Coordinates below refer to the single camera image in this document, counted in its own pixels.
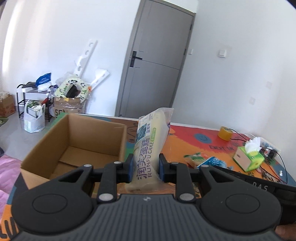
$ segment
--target clutter pile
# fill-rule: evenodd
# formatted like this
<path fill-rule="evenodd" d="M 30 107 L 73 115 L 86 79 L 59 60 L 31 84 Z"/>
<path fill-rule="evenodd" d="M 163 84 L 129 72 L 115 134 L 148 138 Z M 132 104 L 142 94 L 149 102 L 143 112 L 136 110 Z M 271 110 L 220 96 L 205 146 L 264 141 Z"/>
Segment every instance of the clutter pile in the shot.
<path fill-rule="evenodd" d="M 57 118 L 61 112 L 85 113 L 86 104 L 91 99 L 91 91 L 109 75 L 105 69 L 96 69 L 93 81 L 86 82 L 82 79 L 96 44 L 97 40 L 89 40 L 82 55 L 76 61 L 75 70 L 57 79 L 55 85 L 53 85 L 51 73 L 40 76 L 36 82 L 22 85 L 23 93 L 46 93 L 46 99 L 43 102 L 25 100 L 24 95 L 24 129 L 26 131 L 30 133 L 41 131 L 45 127 L 45 116 L 51 115 Z"/>

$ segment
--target gray door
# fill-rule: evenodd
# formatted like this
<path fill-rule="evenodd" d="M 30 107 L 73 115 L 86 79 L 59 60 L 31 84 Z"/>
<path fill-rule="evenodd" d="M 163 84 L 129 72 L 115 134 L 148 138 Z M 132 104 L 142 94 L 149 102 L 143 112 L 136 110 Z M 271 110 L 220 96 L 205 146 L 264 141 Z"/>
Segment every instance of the gray door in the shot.
<path fill-rule="evenodd" d="M 139 118 L 171 107 L 193 16 L 146 1 L 135 37 L 123 90 L 120 115 Z"/>

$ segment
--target cardboard box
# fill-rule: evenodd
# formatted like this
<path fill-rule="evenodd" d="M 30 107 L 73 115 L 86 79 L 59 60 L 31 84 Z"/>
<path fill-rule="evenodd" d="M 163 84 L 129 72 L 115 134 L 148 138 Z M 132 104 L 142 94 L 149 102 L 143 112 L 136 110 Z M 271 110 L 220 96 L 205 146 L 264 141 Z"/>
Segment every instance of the cardboard box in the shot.
<path fill-rule="evenodd" d="M 8 97 L 0 101 L 0 116 L 6 118 L 13 113 L 15 113 L 15 99 L 13 95 L 8 95 Z"/>
<path fill-rule="evenodd" d="M 21 165 L 29 189 L 84 164 L 103 168 L 124 162 L 127 127 L 77 114 L 61 118 L 37 143 Z"/>
<path fill-rule="evenodd" d="M 84 114 L 84 102 L 81 104 L 79 98 L 54 97 L 55 117 L 57 117 L 61 112 Z"/>
<path fill-rule="evenodd" d="M 264 162 L 264 156 L 258 151 L 254 153 L 246 153 L 244 146 L 238 147 L 233 156 L 233 160 L 243 169 L 245 172 L 249 172 L 257 169 L 262 162 Z"/>

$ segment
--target pink blanket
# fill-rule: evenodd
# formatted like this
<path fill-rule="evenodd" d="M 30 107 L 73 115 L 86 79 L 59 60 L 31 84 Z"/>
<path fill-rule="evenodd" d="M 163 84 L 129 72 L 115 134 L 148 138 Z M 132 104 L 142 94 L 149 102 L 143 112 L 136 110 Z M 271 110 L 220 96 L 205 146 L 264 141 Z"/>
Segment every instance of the pink blanket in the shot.
<path fill-rule="evenodd" d="M 20 174 L 21 161 L 7 155 L 0 157 L 0 218 L 13 185 Z"/>

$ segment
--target yellow tape roll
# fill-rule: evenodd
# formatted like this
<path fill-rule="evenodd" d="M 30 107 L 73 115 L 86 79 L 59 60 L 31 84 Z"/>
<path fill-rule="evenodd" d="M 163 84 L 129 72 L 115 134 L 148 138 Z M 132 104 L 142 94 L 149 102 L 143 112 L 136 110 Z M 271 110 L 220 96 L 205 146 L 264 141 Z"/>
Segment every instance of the yellow tape roll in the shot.
<path fill-rule="evenodd" d="M 231 137 L 232 137 L 233 131 L 228 129 L 225 126 L 221 126 L 219 132 L 218 132 L 218 136 L 225 141 L 230 141 Z"/>

